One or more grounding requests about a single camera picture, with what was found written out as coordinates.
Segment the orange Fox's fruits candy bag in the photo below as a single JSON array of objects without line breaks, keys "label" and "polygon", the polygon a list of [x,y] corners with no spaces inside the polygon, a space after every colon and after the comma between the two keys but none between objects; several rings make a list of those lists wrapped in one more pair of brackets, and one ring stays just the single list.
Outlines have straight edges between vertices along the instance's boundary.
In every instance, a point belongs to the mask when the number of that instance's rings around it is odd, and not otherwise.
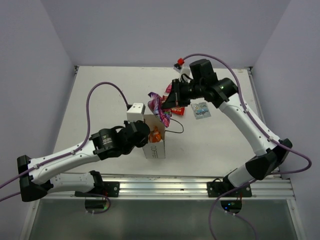
[{"label": "orange Fox's fruits candy bag", "polygon": [[162,140],[162,135],[157,126],[154,126],[153,130],[149,134],[150,143],[158,143]]}]

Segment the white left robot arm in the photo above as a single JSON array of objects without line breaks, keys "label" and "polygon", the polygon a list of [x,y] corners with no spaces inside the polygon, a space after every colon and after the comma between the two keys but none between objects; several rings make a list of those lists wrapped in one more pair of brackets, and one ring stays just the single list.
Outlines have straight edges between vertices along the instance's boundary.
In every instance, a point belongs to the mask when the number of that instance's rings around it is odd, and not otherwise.
[{"label": "white left robot arm", "polygon": [[107,192],[99,172],[69,173],[76,167],[128,155],[148,143],[149,126],[143,121],[103,128],[81,144],[40,158],[17,158],[20,195],[32,202],[55,192],[79,192],[80,196],[104,196]]}]

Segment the red snack packet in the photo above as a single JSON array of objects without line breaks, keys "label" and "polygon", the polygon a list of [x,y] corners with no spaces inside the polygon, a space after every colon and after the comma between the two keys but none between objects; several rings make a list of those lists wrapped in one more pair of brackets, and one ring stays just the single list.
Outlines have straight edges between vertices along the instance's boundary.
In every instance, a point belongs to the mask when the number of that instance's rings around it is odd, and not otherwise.
[{"label": "red snack packet", "polygon": [[[162,103],[165,102],[165,100],[167,100],[168,96],[163,95],[162,96]],[[184,116],[185,114],[185,107],[172,107],[170,109],[172,114],[178,115],[178,116]]]}]

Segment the purple Fox's berries candy bag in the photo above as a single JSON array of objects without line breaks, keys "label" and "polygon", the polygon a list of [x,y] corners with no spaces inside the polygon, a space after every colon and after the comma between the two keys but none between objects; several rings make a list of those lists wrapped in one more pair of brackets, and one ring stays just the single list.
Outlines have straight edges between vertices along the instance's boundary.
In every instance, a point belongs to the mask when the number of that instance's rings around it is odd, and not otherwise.
[{"label": "purple Fox's berries candy bag", "polygon": [[153,113],[153,115],[166,127],[168,128],[171,120],[171,110],[162,109],[163,98],[155,93],[150,92],[148,94],[150,100],[147,103],[148,108]]}]

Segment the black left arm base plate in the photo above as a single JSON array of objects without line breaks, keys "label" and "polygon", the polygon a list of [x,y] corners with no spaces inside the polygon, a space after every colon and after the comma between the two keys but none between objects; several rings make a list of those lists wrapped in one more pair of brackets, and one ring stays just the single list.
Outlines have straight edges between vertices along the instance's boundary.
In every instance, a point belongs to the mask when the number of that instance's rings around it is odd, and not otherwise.
[{"label": "black left arm base plate", "polygon": [[94,187],[89,192],[76,191],[75,197],[108,197],[117,198],[119,196],[120,183],[118,181],[104,181],[103,186]]}]

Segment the white paper coffee bag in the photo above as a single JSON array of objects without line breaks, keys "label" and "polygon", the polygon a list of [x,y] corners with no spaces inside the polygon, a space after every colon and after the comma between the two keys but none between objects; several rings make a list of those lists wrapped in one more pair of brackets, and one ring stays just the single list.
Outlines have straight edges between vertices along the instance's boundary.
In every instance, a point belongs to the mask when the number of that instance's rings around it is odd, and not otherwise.
[{"label": "white paper coffee bag", "polygon": [[166,133],[183,133],[184,128],[181,127],[181,131],[177,130],[167,130],[165,127],[153,114],[145,114],[144,121],[150,128],[150,131],[154,129],[154,126],[157,126],[159,131],[161,132],[162,140],[160,142],[151,143],[149,142],[142,148],[145,158],[149,160],[162,160],[166,158],[166,147],[165,147],[165,139]]}]

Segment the pink small snack packet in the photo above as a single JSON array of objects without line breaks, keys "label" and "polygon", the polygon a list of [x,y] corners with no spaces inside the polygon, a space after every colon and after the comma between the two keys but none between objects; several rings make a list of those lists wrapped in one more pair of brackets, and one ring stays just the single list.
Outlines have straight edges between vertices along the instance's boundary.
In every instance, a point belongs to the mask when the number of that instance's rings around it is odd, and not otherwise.
[{"label": "pink small snack packet", "polygon": [[165,93],[169,94],[169,93],[171,92],[171,90],[172,90],[172,83],[170,83],[170,84],[167,86],[167,88],[166,88],[166,90],[165,90]]}]

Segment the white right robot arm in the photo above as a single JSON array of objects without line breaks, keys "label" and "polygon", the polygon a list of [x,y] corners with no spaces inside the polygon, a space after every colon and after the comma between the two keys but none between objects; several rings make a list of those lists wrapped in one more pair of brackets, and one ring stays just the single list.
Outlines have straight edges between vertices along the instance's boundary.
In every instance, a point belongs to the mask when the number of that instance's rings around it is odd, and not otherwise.
[{"label": "white right robot arm", "polygon": [[203,98],[224,113],[240,130],[255,156],[212,186],[219,195],[225,193],[235,196],[243,184],[263,180],[270,175],[283,163],[288,149],[293,145],[289,139],[280,139],[269,130],[249,105],[240,100],[240,90],[231,79],[218,79],[209,60],[197,60],[189,67],[192,78],[173,79],[170,93],[161,107],[186,107],[191,100]]}]

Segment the silver mints sachet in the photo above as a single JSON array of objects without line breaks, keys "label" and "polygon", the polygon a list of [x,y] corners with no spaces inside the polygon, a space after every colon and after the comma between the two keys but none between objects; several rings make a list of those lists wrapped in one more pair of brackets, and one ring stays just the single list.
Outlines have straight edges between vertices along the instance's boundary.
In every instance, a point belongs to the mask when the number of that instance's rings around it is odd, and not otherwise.
[{"label": "silver mints sachet", "polygon": [[191,108],[196,120],[211,117],[211,113],[206,102],[192,103]]}]

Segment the aluminium rail frame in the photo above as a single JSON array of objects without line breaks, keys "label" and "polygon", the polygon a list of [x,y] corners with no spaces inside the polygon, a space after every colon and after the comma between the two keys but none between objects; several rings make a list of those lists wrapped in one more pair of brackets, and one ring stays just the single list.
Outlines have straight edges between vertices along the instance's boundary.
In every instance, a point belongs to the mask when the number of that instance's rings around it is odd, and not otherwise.
[{"label": "aluminium rail frame", "polygon": [[[207,200],[227,191],[222,179],[201,176],[156,176],[102,174],[103,182],[119,182],[117,198],[121,200]],[[75,192],[88,190],[93,181],[88,175],[63,173],[51,179],[53,188],[46,198],[74,198]],[[295,198],[289,180],[268,177],[236,190],[224,199],[292,200]]]}]

